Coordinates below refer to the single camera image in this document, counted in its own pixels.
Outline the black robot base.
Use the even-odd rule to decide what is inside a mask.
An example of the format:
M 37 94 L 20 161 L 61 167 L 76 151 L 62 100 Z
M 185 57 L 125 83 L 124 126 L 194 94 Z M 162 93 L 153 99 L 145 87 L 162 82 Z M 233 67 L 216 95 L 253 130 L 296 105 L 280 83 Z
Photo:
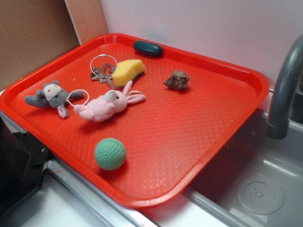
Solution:
M 0 121 L 1 216 L 41 189 L 49 156 L 49 148 L 31 133 L 13 133 Z

